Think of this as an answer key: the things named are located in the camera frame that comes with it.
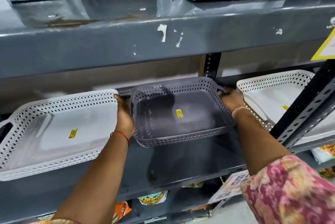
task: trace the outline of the plastic basket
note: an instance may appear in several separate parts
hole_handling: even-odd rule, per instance
[[[0,144],[0,180],[39,174],[95,159],[114,131],[114,89],[90,91],[19,107]]]
[[[236,87],[253,115],[270,131],[313,76],[309,71],[292,70],[240,80]]]
[[[160,146],[227,132],[235,122],[211,78],[149,83],[132,89],[134,137],[143,147]]]

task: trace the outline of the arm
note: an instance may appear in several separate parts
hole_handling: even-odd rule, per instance
[[[129,113],[129,106],[118,95],[114,97],[118,101],[115,131],[130,138],[135,124]],[[82,224],[111,223],[127,151],[126,138],[119,133],[113,133],[53,219],[69,219]]]
[[[226,88],[227,94],[218,92],[224,106],[231,112],[244,106],[243,95]],[[267,132],[246,109],[235,114],[242,150],[250,175],[256,174],[271,162],[291,153]]]

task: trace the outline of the gray plastic basket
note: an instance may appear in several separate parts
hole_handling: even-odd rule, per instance
[[[235,121],[217,89],[222,90],[208,77],[134,87],[131,101],[135,139],[141,146],[151,147],[226,133]],[[182,117],[178,117],[177,110],[182,111]]]

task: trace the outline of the yellow sign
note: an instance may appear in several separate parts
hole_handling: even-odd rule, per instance
[[[321,45],[311,61],[335,59],[335,28]]]
[[[176,113],[177,113],[177,117],[178,117],[178,118],[183,117],[183,113],[182,113],[182,110],[181,110],[181,109],[177,109],[177,110],[176,110]]]
[[[283,105],[281,107],[284,108],[285,110],[287,110],[289,108],[287,105]]]
[[[69,136],[69,139],[75,138],[77,134],[78,129],[71,130],[71,134]]]

